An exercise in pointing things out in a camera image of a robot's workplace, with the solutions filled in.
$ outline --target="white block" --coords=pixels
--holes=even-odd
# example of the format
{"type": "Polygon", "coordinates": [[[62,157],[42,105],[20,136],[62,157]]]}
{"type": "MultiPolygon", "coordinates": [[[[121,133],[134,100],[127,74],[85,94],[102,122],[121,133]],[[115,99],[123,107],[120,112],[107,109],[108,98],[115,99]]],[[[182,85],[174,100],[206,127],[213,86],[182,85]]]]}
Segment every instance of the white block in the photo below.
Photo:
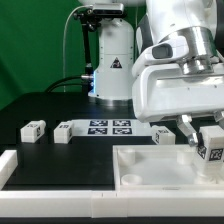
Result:
{"type": "Polygon", "coordinates": [[[0,217],[91,217],[91,191],[0,191],[0,217]]]}
{"type": "Polygon", "coordinates": [[[54,142],[68,144],[73,137],[73,121],[61,122],[54,130],[54,142]]]}
{"type": "Polygon", "coordinates": [[[224,148],[224,130],[216,126],[201,127],[199,132],[202,133],[204,144],[209,149],[224,148]]]}
{"type": "Polygon", "coordinates": [[[175,145],[176,135],[165,126],[152,126],[152,140],[157,145],[175,145]]]}
{"type": "Polygon", "coordinates": [[[224,130],[219,126],[208,126],[201,127],[199,132],[203,136],[204,146],[197,148],[194,164],[199,175],[196,182],[201,183],[214,179],[223,166],[224,130]]]}
{"type": "Polygon", "coordinates": [[[0,157],[0,190],[18,165],[16,150],[6,150],[0,157]]]}
{"type": "Polygon", "coordinates": [[[127,217],[127,197],[120,192],[93,192],[92,218],[127,217]]]}
{"type": "Polygon", "coordinates": [[[20,130],[21,141],[35,143],[45,133],[45,121],[31,121],[20,130]]]}

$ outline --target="black table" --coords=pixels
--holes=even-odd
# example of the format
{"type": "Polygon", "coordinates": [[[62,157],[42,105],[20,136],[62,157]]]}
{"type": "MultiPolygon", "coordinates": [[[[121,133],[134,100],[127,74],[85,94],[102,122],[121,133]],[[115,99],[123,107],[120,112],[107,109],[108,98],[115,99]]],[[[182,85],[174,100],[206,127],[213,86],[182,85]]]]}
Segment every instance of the black table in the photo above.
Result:
{"type": "MultiPolygon", "coordinates": [[[[4,190],[114,190],[113,145],[153,144],[151,137],[73,137],[54,144],[53,130],[74,119],[134,119],[132,106],[110,108],[91,104],[81,93],[30,93],[0,111],[0,154],[17,149],[19,165],[4,190]],[[35,144],[21,143],[20,129],[45,120],[46,134],[35,144]]],[[[196,126],[211,119],[196,120],[196,126]]],[[[167,123],[186,143],[175,122],[167,123]]],[[[0,219],[0,223],[221,223],[222,218],[127,219],[0,219]]]]}

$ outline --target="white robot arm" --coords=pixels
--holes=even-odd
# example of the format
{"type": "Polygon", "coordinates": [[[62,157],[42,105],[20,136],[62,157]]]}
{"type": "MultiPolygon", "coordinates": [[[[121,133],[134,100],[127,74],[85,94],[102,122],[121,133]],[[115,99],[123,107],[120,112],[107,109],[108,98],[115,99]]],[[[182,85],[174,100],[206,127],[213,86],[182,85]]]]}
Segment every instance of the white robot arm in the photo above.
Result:
{"type": "Polygon", "coordinates": [[[189,131],[190,126],[183,124],[188,124],[191,117],[218,117],[224,110],[224,66],[218,63],[214,44],[218,35],[217,10],[220,6],[224,7],[223,2],[146,2],[151,45],[145,50],[145,44],[140,39],[138,46],[142,53],[132,69],[136,78],[133,85],[135,115],[142,122],[177,120],[180,129],[196,143],[192,135],[195,134],[194,129],[189,131]],[[172,40],[178,46],[180,38],[186,39],[189,52],[184,55],[187,46],[182,44],[182,56],[173,57],[177,55],[176,50],[167,41],[172,40]],[[158,46],[163,44],[167,47],[161,50],[158,46]],[[162,53],[149,61],[148,52],[153,49],[162,53]]]}

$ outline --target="green wall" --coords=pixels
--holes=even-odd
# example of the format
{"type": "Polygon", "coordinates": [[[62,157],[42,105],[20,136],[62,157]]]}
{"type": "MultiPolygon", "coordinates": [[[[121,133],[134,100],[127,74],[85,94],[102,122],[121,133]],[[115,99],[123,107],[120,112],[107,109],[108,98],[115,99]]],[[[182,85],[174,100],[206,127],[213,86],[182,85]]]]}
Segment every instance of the green wall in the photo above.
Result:
{"type": "MultiPolygon", "coordinates": [[[[62,43],[66,19],[77,0],[0,0],[0,109],[28,92],[42,92],[63,78],[62,43]]],[[[136,9],[127,20],[135,26],[136,9]]],[[[140,8],[138,20],[145,9],[140,8]]],[[[98,63],[97,35],[90,35],[94,66],[98,63]]],[[[66,74],[80,75],[84,54],[79,22],[70,21],[66,74]]]]}

